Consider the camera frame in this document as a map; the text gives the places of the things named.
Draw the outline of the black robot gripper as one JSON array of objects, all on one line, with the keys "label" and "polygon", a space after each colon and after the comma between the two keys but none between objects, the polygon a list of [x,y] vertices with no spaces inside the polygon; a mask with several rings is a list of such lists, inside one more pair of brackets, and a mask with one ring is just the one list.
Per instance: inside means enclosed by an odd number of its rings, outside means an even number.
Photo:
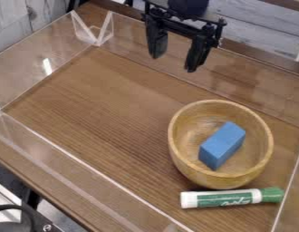
[{"label": "black robot gripper", "polygon": [[186,60],[186,69],[194,73],[204,65],[212,47],[220,44],[227,21],[208,10],[210,0],[144,0],[146,26],[150,55],[160,58],[168,48],[168,32],[164,26],[179,34],[195,34]]}]

